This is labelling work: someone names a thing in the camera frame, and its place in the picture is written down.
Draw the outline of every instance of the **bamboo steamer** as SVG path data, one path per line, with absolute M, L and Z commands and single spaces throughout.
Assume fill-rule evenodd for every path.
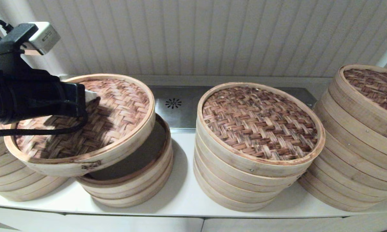
M 387 190 L 380 190 L 377 188 L 372 188 L 368 185 L 364 185 L 360 182 L 355 181 L 354 178 L 349 178 L 347 175 L 339 172 L 332 165 L 327 163 L 322 159 L 323 155 L 318 156 L 312 165 L 317 166 L 321 169 L 326 175 L 329 175 L 330 178 L 336 180 L 338 183 L 350 188 L 354 191 L 358 191 L 362 194 L 373 196 L 373 197 L 387 197 Z
M 349 133 L 343 126 L 336 122 L 323 107 L 322 101 L 318 101 L 315 104 L 314 112 L 318 115 L 323 123 L 326 131 L 338 138 L 339 145 L 344 152 L 357 154 L 358 159 L 363 163 L 369 163 L 370 165 L 379 166 L 382 173 L 387 174 L 387 155 L 373 148 L 372 146 L 359 140 L 357 137 Z M 334 147 L 329 145 L 329 141 L 326 141 L 326 147 Z
M 387 69 L 340 68 L 314 112 L 326 129 L 326 144 L 300 184 L 347 211 L 386 199 Z
M 340 203 L 350 206 L 350 207 L 355 207 L 355 208 L 369 208 L 378 202 L 365 202 L 365 201 L 359 201 L 357 199 L 347 197 L 332 188 L 330 188 L 328 185 L 324 184 L 321 182 L 318 178 L 316 178 L 314 175 L 312 175 L 310 172 L 306 172 L 301 176 L 301 179 L 304 179 L 308 181 L 311 185 L 315 186 L 315 188 L 322 192 L 324 195 L 332 198 L 332 199 L 337 199 Z
M 51 176 L 85 175 L 123 160 L 151 133 L 155 123 L 154 97 L 142 82 L 117 74 L 83 75 L 66 81 L 80 82 L 97 92 L 100 104 L 78 132 L 23 136 L 17 140 L 5 137 L 9 151 L 31 169 Z M 48 116 L 11 127 L 32 129 L 45 125 L 45 129 L 53 129 L 73 123 L 74 119 Z
M 34 172 L 12 156 L 0 137 L 0 195 L 11 201 L 29 201 L 63 184 L 67 178 L 50 178 Z
M 50 193 L 67 180 L 66 177 L 45 176 L 31 185 L 12 191 L 0 191 L 0 195 L 11 201 L 30 201 Z
M 166 183 L 172 166 L 169 126 L 157 115 L 151 135 L 138 150 L 113 166 L 77 177 L 76 180 L 93 199 L 102 204 L 131 207 L 157 194 Z
M 385 197 L 370 196 L 368 194 L 363 194 L 357 191 L 356 189 L 346 187 L 345 185 L 339 183 L 338 181 L 327 175 L 327 173 L 321 170 L 315 163 L 309 166 L 308 172 L 311 173 L 311 175 L 315 176 L 322 183 L 326 183 L 328 187 L 347 197 L 371 203 L 385 200 Z
M 200 157 L 195 156 L 194 162 L 202 178 L 204 178 L 204 180 L 211 186 L 218 186 L 216 191 L 232 200 L 241 201 L 245 203 L 259 203 L 270 200 L 281 192 L 280 190 L 257 192 L 235 187 L 214 175 L 208 169 L 206 164 L 200 159 Z
M 218 203 L 219 205 L 226 207 L 231 210 L 242 211 L 242 212 L 251 212 L 255 210 L 259 210 L 273 201 L 274 198 L 267 200 L 265 202 L 260 203 L 244 203 L 240 201 L 232 200 L 228 197 L 223 196 L 218 191 L 216 191 L 211 185 L 206 182 L 206 180 L 202 177 L 202 175 L 198 171 L 198 167 L 194 162 L 193 165 L 193 173 L 195 174 L 196 180 L 198 181 L 199 187 L 201 187 L 202 191 L 213 201 Z
M 307 114 L 307 116 L 313 121 L 318 134 L 317 144 L 315 144 L 315 146 L 312 148 L 312 151 L 309 154 L 307 154 L 302 158 L 294 159 L 294 160 L 262 159 L 259 157 L 254 157 L 252 155 L 246 154 L 226 144 L 217 135 L 215 135 L 214 132 L 208 127 L 207 123 L 205 123 L 203 109 L 204 109 L 204 104 L 208 101 L 211 95 L 215 94 L 218 91 L 223 91 L 224 89 L 228 89 L 228 88 L 255 88 L 258 91 L 262 90 L 272 94 L 276 94 L 277 96 L 283 97 L 284 99 L 294 103 L 299 109 L 301 109 L 301 112 L 304 112 L 305 114 Z M 252 107 L 248 107 L 248 109 L 250 114 L 254 113 L 253 110 L 257 110 Z M 233 121 L 229 122 L 230 120 L 234 120 L 234 119 L 220 119 L 219 123 L 220 124 L 233 123 Z M 260 119 L 260 120 L 267 120 L 267 121 L 269 120 L 268 123 L 272 123 L 270 119 L 268 119 L 267 117 L 263 117 L 263 119 Z M 317 155 L 319 154 L 319 152 L 321 151 L 325 143 L 325 132 L 320 120 L 304 103 L 302 103 L 295 97 L 292 97 L 291 95 L 283 91 L 277 90 L 275 88 L 271 88 L 265 85 L 260 85 L 255 83 L 246 83 L 246 82 L 231 82 L 231 83 L 226 83 L 222 85 L 217 85 L 216 87 L 207 91 L 202 96 L 198 104 L 196 132 L 201 136 L 201 138 L 203 138 L 203 142 L 205 143 L 205 145 L 211 151 L 213 151 L 214 154 L 216 154 L 221 160 L 225 161 L 226 163 L 230 164 L 236 169 L 240 169 L 244 172 L 251 173 L 254 175 L 267 176 L 267 177 L 286 177 L 289 175 L 295 175 L 296 173 L 304 172 L 311 164 L 313 159 L 317 157 Z
M 357 153 L 352 152 L 348 147 L 341 144 L 333 135 L 327 132 L 327 130 L 326 135 L 326 148 L 336 154 L 341 160 L 344 160 L 363 173 L 387 182 L 387 170 L 363 159 Z
M 249 191 L 277 191 L 288 188 L 302 173 L 286 178 L 275 178 L 252 175 L 239 169 L 235 169 L 226 162 L 220 160 L 203 143 L 200 135 L 196 134 L 195 157 L 200 158 L 207 167 L 221 180 Z
M 324 136 L 315 114 L 282 91 L 253 83 L 218 85 L 198 104 L 195 176 L 218 204 L 258 210 L 306 171 Z
M 319 191 L 316 187 L 312 185 L 310 182 L 308 182 L 304 177 L 301 177 L 298 179 L 298 183 L 305 188 L 306 191 L 311 193 L 313 196 L 318 198 L 320 201 L 329 204 L 332 207 L 345 210 L 345 211 L 351 211 L 351 212 L 359 212 L 359 211 L 364 211 L 368 207 L 352 207 L 348 206 L 346 204 L 343 204 L 339 201 L 334 200 L 334 198 L 327 196 L 324 194 L 322 191 Z
M 331 165 L 338 173 L 341 173 L 348 177 L 348 179 L 353 182 L 357 182 L 366 186 L 369 186 L 373 189 L 382 190 L 387 194 L 387 182 L 381 179 L 375 178 L 371 175 L 361 172 L 360 170 L 354 168 L 349 163 L 341 160 L 336 154 L 332 153 L 328 148 L 324 147 L 321 152 L 319 159 L 327 162 Z
M 332 98 L 329 91 L 326 91 L 321 100 L 316 104 L 316 109 L 321 112 L 326 112 L 329 117 L 335 120 L 339 125 L 346 129 L 350 134 L 365 144 L 380 151 L 383 156 L 387 156 L 387 137 L 377 133 L 373 129 L 367 127 L 356 118 L 351 116 Z
M 345 111 L 367 127 L 387 137 L 387 110 L 365 97 L 347 81 L 344 71 L 350 69 L 368 69 L 381 73 L 387 73 L 387 69 L 369 65 L 346 65 L 339 69 L 329 85 L 330 95 Z M 387 84 L 384 83 L 381 87 L 386 91 Z

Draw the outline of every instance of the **bamboo steamer lid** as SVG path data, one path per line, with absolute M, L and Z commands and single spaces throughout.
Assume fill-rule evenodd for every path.
M 329 93 L 350 115 L 387 137 L 387 69 L 343 66 L 330 83 Z
M 218 85 L 203 95 L 197 114 L 197 134 L 205 145 L 254 175 L 302 173 L 325 143 L 320 120 L 304 103 L 265 85 Z
M 172 166 L 169 126 L 156 115 L 152 133 L 130 156 L 76 180 L 95 201 L 110 207 L 131 207 L 153 197 L 166 183 Z
M 151 133 L 155 123 L 154 97 L 142 82 L 125 75 L 93 74 L 66 80 L 98 93 L 90 104 L 89 121 L 67 135 L 7 136 L 9 151 L 31 169 L 50 176 L 80 176 L 123 160 Z M 11 125 L 12 128 L 54 129 L 76 119 L 48 116 Z

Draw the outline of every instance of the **white cabinet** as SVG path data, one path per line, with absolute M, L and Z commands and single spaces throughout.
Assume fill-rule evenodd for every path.
M 382 232 L 387 230 L 387 213 L 351 217 L 289 219 L 208 219 L 202 232 Z
M 200 232 L 203 219 L 195 217 L 63 215 L 0 208 L 0 223 L 23 232 Z

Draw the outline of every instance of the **stack of bamboo steamers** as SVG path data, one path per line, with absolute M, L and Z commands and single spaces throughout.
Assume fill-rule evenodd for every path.
M 67 179 L 33 171 L 9 153 L 0 137 L 0 195 L 3 197 L 11 201 L 29 201 L 53 191 Z
M 89 121 L 84 128 L 67 135 L 5 137 L 5 145 L 17 159 L 5 149 L 0 154 L 6 153 L 8 162 L 17 162 L 36 179 L 59 180 L 36 189 L 40 194 L 35 197 L 57 188 L 68 177 L 76 177 L 95 201 L 111 207 L 131 207 L 153 197 L 170 175 L 173 151 L 169 127 L 155 114 L 151 90 L 136 79 L 115 74 L 67 81 L 84 84 L 100 97 L 87 105 Z M 77 119 L 48 116 L 12 128 L 54 129 L 76 123 Z M 9 197 L 2 189 L 0 194 L 11 200 L 32 199 Z
M 194 173 L 221 206 L 255 211 L 295 182 L 324 143 L 318 117 L 291 95 L 253 83 L 218 85 L 199 101 Z
M 321 201 L 362 211 L 387 198 L 387 69 L 339 69 L 314 112 L 326 144 L 299 183 Z

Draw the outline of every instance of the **woven bamboo lid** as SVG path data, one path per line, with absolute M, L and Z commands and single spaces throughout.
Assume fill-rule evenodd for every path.
M 345 69 L 345 79 L 362 95 L 387 110 L 387 72 Z
M 200 100 L 198 117 L 225 149 L 260 163 L 305 163 L 318 155 L 325 138 L 320 120 L 304 103 L 254 83 L 211 89 Z
M 328 91 L 350 115 L 387 137 L 387 69 L 359 64 L 343 66 Z
M 67 81 L 84 84 L 101 98 L 98 106 L 87 106 L 88 123 L 79 131 L 66 135 L 6 137 L 6 145 L 17 158 L 45 173 L 46 169 L 55 167 L 45 167 L 45 164 L 74 166 L 77 163 L 80 169 L 85 169 L 80 171 L 83 175 L 119 162 L 146 140 L 154 126 L 155 113 L 153 94 L 145 84 L 115 74 L 85 75 Z M 54 129 L 76 123 L 73 118 L 47 116 L 25 120 L 12 127 Z

